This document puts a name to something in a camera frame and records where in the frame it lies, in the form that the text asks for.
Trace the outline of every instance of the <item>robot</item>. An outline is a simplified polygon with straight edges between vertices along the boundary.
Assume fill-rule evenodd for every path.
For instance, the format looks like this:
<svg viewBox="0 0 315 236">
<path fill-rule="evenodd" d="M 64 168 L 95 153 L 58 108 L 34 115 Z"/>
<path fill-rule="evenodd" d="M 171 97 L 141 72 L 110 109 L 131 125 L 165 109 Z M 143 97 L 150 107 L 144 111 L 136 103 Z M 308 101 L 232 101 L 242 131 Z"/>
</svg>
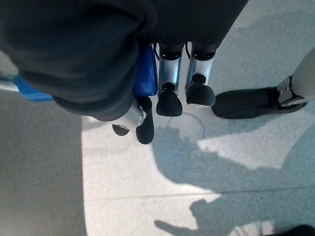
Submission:
<svg viewBox="0 0 315 236">
<path fill-rule="evenodd" d="M 161 116 L 178 117 L 183 111 L 177 94 L 184 44 L 160 44 L 159 48 L 159 55 L 155 50 L 160 62 L 159 75 L 153 48 L 147 46 L 138 58 L 138 77 L 134 85 L 136 100 L 125 115 L 111 121 L 119 136 L 135 129 L 142 144 L 150 143 L 154 137 L 152 103 L 148 96 L 158 95 L 156 110 Z M 185 86 L 187 104 L 212 107 L 214 114 L 221 118 L 241 119 L 296 112 L 315 99 L 315 49 L 305 56 L 293 75 L 276 87 L 227 91 L 216 97 L 209 86 L 215 53 L 207 45 L 192 43 Z M 19 91 L 30 101 L 52 100 L 50 95 L 35 90 L 19 75 L 0 74 L 0 88 Z"/>
</svg>

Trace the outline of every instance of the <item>floor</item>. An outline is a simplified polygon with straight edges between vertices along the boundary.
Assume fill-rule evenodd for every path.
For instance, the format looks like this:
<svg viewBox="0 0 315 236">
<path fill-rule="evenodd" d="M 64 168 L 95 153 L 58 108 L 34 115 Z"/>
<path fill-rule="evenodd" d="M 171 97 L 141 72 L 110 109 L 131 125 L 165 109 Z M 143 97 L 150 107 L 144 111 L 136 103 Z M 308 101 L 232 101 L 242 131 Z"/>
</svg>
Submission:
<svg viewBox="0 0 315 236">
<path fill-rule="evenodd" d="M 275 86 L 315 47 L 314 22 L 315 0 L 250 0 L 218 50 L 214 91 Z M 187 68 L 184 56 L 182 81 Z M 184 106 L 180 118 L 154 114 L 155 139 L 143 146 L 52 103 L 8 92 L 0 100 L 1 235 L 258 236 L 315 226 L 315 103 L 250 120 Z"/>
</svg>

